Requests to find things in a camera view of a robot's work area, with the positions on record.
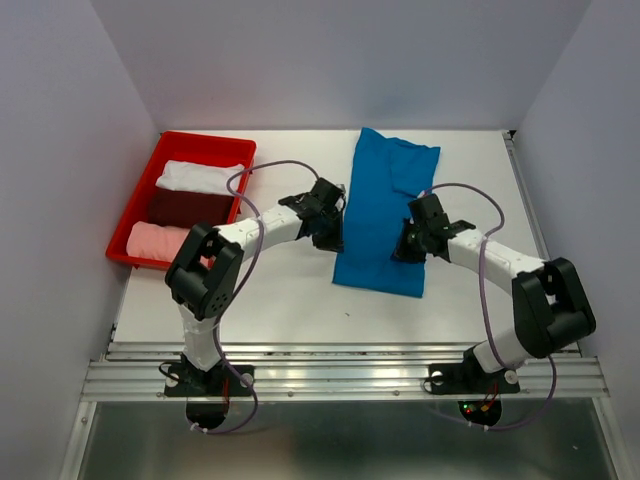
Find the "blue cloth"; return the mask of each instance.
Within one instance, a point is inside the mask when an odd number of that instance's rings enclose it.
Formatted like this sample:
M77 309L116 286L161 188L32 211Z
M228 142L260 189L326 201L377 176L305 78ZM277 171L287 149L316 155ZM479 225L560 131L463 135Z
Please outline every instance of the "blue cloth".
M403 219L411 216L407 204L432 186L439 157L440 147L362 129L344 215L344 253L336 257L333 283L422 297L424 265L396 262L391 255Z

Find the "folded cloth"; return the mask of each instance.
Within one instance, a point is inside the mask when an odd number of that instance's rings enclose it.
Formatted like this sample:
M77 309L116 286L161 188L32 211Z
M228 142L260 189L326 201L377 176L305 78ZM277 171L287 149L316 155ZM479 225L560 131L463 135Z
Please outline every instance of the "folded cloth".
M422 297L424 265L396 262L391 255L403 219L411 216L407 204L432 186L439 157L440 147L362 129L344 215L344 253L336 257L333 283Z
M156 225L191 228L196 223L223 225L231 211L233 197L179 192L158 188L149 202L147 217Z
M223 168L169 160L162 175L156 180L156 186L183 192L231 195L227 190L227 180L242 170L243 165ZM240 177L231 182L231 188L237 190L239 184Z
M127 255L173 262L189 230L138 222L127 241Z

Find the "white table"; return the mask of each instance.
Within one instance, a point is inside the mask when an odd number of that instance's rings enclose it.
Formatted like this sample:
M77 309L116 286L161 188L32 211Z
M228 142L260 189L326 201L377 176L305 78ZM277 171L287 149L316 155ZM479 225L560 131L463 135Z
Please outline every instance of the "white table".
M207 131L255 140L255 163L298 159L334 183L350 183L359 131ZM383 130L414 143L440 146L434 183L465 182L490 193L507 222L495 239L537 255L534 236L500 131ZM286 195L307 191L312 176L298 166L259 170L247 195L267 209ZM452 221L468 220L486 231L498 221L493 207L473 192L438 191ZM251 280L229 308L223 342L475 343L485 332L474 273L430 259L422 299L359 290L331 283L335 254L320 252L308 239L276 246L259 260ZM164 272L132 270L113 338L114 344L175 344L182 341L177 307ZM494 331L512 320L511 299L493 285L487 297Z

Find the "white wall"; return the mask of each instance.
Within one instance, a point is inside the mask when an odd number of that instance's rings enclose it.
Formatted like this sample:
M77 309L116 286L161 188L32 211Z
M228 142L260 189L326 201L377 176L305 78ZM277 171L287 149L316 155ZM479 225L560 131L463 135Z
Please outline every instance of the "white wall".
M88 1L2 2L0 65L0 476L57 478L156 129Z
M589 0L92 0L161 129L515 128Z
M640 2L594 0L516 135L552 255L579 268L602 362L640 458Z

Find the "purple cable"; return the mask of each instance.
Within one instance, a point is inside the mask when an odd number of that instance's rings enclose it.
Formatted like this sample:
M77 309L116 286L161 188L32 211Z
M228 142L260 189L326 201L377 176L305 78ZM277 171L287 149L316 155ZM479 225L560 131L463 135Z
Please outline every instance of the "purple cable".
M311 173L313 173L316 179L320 178L320 176L318 175L318 172L316 172L313 167L311 167L310 165L307 165L304 162L300 162L298 160L278 160L276 162L269 162L269 163L264 163L262 165L255 165L253 167L246 168L241 172L237 172L233 174L227 180L227 190L229 191L229 193L231 193L231 195L233 195L234 197L238 197L240 200L246 203L247 206L251 209L251 211L255 215L258 222L258 239L256 240L256 251L253 254L253 258L251 259L249 268L247 268L247 273L244 274L244 276L240 280L240 283L238 284L235 291L233 292L233 295L231 297L231 302L229 304L231 304L235 300L235 298L238 296L242 288L247 283L247 280L249 280L249 277L253 273L253 269L255 268L256 263L258 262L258 257L260 256L260 251L262 250L262 244L264 242L264 224L260 219L260 211L258 210L258 207L256 207L255 204L251 200L249 200L245 195L231 188L231 182L235 180L237 177L239 177L240 175L243 175L245 173L250 173L254 170L259 170L261 168L266 168L266 167L273 167L275 165L286 165L286 164L300 165L302 167L305 167L306 169L310 170ZM220 326L220 322L222 321L222 315L223 314L218 315L218 317L214 322L213 344L216 348L216 351L218 352L218 355L220 356L220 360L222 361L222 364L232 373L234 377L236 377L240 381L240 383L242 383L245 387L247 387L247 389L249 390L249 393L251 393L251 396L253 397L253 410L251 410L251 413L247 416L247 418L245 418L238 425L236 425L235 427L228 428L226 430L215 430L215 431L205 430L199 425L187 419L187 422L189 423L189 425L193 430L196 430L200 433L204 433L207 435L222 435L225 433L235 432L236 430L241 429L246 424L248 424L251 420L253 420L253 417L255 417L256 413L258 412L258 394L256 393L256 390L253 387L253 384L249 383L249 381L247 381L242 376L242 374L238 372L238 370L236 370L233 365L231 365L231 363L227 359L227 356L224 353L224 350L222 349L222 345L220 345L220 328L218 327Z
M484 320L484 328L485 331L487 333L487 341L489 342L489 348L491 349L491 353L493 354L493 356L496 358L496 360L498 361L498 363L500 364L500 366L502 366L503 368L509 370L511 367L509 367L508 365L505 364L505 362L502 360L502 358L500 357L500 354L498 353L498 348L496 347L496 342L493 338L493 332L491 330L491 322L489 321L489 308L487 306L487 294L485 291L485 271L486 271L486 251L487 251L487 242L489 241L489 237L491 235L493 235L494 233L496 233L498 230L500 230L502 227L504 227L504 223L505 223L505 217L504 217L504 211L502 210L502 208L500 207L500 205L498 205L498 202L496 202L488 193L480 190L477 187L474 187L473 185L468 185L466 183L457 183L457 182L448 182L448 183L440 183L438 185L434 185L431 188L428 188L426 190L424 190L423 194L427 194L429 192L431 192L432 190L436 190L438 188L442 188L442 187L461 187L461 188L466 188L468 190L472 190L476 193L478 193L479 195L483 196L484 198L486 198L498 211L498 215L500 216L500 223L493 227L492 229L490 229L483 237L482 242L480 244L480 254L479 254L479 258L478 258L478 283L479 283L479 287L480 287L480 305L482 306L482 319ZM516 428L520 428L520 427L524 427L526 425L529 425L530 423L534 422L535 420L537 420L538 418L540 418L549 408L549 405L551 404L551 400L553 399L553 396L556 392L556 385L558 382L558 371L556 369L556 364L553 361L553 359L551 358L551 356L548 357L549 358L549 363L551 364L551 388L549 389L549 395L547 396L544 404L542 405L542 407L540 408L540 410L538 410L534 415L531 415L530 417L527 417L519 422L514 423L513 425L505 425L503 427L501 426L497 426L497 427L490 427L488 428L488 430L493 430L493 431L507 431L507 430L513 430ZM437 415L441 416L441 417L445 417L448 418L450 420L455 420L458 423L467 423L464 420L460 420L459 418L455 418L455 417L450 417L449 415L437 412L435 410L432 410L434 413L436 413Z

